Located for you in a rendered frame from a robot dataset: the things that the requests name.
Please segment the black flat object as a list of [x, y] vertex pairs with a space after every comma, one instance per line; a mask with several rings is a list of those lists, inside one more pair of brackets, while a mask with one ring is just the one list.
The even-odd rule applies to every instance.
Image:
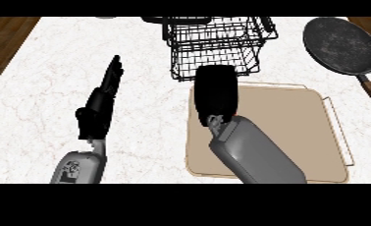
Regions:
[[145, 23], [175, 25], [204, 25], [211, 21], [211, 17], [139, 17]]

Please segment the black frying pan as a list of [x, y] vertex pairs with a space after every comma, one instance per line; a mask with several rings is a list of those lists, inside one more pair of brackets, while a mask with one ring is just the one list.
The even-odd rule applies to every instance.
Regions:
[[371, 35], [351, 22], [313, 18], [304, 25], [303, 43], [314, 61], [332, 72], [354, 76], [371, 97]]

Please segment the beige tray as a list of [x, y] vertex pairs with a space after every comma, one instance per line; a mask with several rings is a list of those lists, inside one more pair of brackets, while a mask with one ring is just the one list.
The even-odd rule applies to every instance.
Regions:
[[[236, 114], [245, 117], [279, 146], [304, 172], [310, 183], [344, 183], [351, 154], [331, 124], [329, 100], [304, 87], [241, 85]], [[226, 168], [208, 149], [211, 133], [198, 121], [195, 105], [188, 105], [185, 166], [195, 176], [231, 178]]]

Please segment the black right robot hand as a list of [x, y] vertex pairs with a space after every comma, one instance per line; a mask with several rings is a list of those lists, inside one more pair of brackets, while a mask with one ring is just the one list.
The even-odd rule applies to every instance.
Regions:
[[210, 115], [226, 123], [236, 110], [236, 76], [232, 65], [200, 66], [194, 79], [194, 104], [201, 126]]

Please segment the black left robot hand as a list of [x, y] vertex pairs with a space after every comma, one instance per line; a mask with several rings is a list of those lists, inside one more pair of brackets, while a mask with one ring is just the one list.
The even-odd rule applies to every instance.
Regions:
[[105, 138], [122, 74], [120, 56], [116, 55], [105, 69], [101, 84], [89, 94], [85, 106], [74, 111], [80, 140], [92, 141]]

